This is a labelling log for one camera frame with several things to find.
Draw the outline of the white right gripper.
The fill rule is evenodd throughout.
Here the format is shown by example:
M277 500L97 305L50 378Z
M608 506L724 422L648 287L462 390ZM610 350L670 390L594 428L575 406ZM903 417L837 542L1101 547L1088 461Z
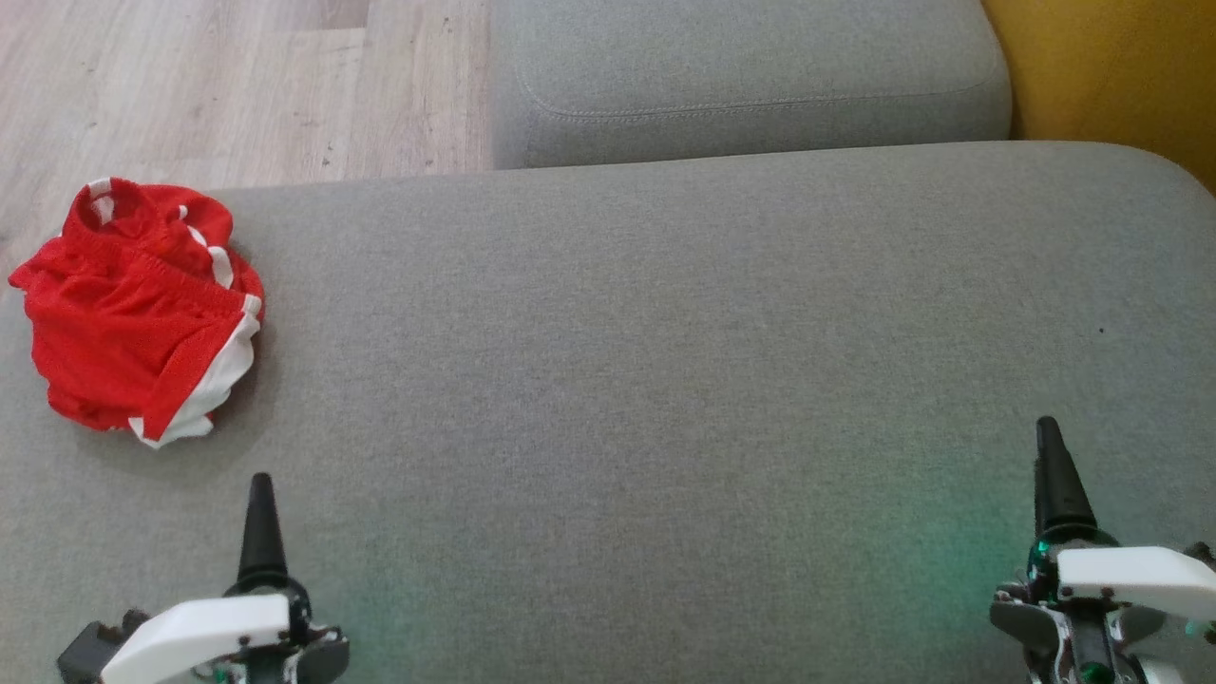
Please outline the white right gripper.
M995 590L990 622L1021 647L1029 684L1186 684L1133 652L1170 618L1216 644L1216 572L1161 546L1111 546L1055 417L1036 420L1035 533L1024 579Z

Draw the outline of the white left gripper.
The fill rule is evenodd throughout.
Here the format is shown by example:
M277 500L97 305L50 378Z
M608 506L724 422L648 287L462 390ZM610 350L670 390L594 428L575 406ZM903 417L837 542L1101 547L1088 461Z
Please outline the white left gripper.
M351 666L338 626L313 621L288 574L274 478L252 477L237 583L145 619L100 669L100 684L163 684L197 673L208 684L337 684Z

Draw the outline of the red shorts with white trim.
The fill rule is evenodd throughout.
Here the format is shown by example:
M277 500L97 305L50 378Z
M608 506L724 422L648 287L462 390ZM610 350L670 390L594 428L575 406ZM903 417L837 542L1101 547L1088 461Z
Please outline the red shorts with white trim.
M9 276L26 296L47 405L150 447L209 434L255 364L265 315L233 228L230 209L195 189L88 183L57 237Z

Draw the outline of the large grey sofa seat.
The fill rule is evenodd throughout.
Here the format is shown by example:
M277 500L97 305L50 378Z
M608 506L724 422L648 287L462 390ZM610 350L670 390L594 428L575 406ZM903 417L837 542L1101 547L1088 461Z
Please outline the large grey sofa seat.
M218 191L268 295L201 439L47 407L0 304L0 684L224 592L249 478L343 684L1024 684L1035 421L1216 545L1216 198L1102 142Z

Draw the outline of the yellow sofa cushion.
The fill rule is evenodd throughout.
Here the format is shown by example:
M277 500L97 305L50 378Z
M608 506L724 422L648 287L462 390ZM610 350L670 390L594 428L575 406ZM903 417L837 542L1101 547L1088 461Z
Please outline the yellow sofa cushion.
M1115 142L1216 196L1216 0L983 0L1013 136Z

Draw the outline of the small grey sofa cushion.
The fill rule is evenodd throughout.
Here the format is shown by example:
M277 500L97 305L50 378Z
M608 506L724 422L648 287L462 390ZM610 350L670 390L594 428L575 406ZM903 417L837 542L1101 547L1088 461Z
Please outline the small grey sofa cushion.
M980 0L492 0L499 169L993 142Z

